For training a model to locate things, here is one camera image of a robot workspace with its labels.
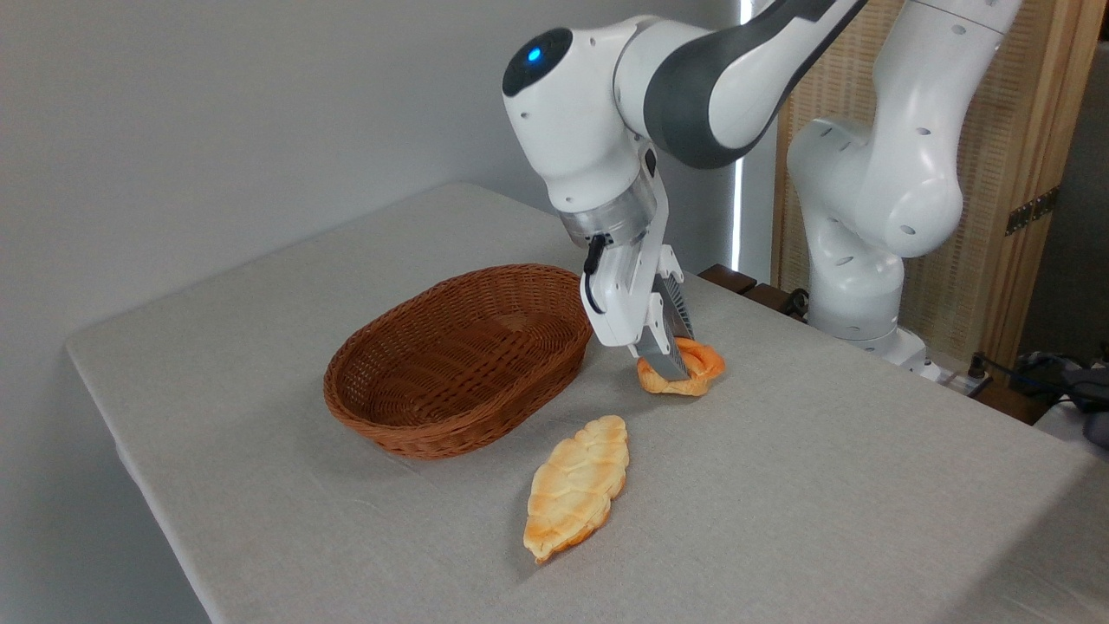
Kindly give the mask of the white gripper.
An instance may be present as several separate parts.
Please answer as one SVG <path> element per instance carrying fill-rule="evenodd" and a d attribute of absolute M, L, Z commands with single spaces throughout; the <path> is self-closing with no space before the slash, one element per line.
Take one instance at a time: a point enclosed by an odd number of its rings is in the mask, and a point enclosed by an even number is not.
<path fill-rule="evenodd" d="M 669 201 L 658 155 L 654 149 L 640 155 L 640 171 L 629 188 L 586 213 L 586 233 L 606 245 L 597 254 L 596 270 L 586 276 L 586 311 L 602 345 L 635 344 L 637 358 L 645 360 L 663 380 L 688 380 L 676 339 L 672 335 L 661 340 L 642 335 L 654 282 L 671 333 L 691 340 L 696 337 L 682 290 L 684 273 L 676 253 L 662 245 Z"/>

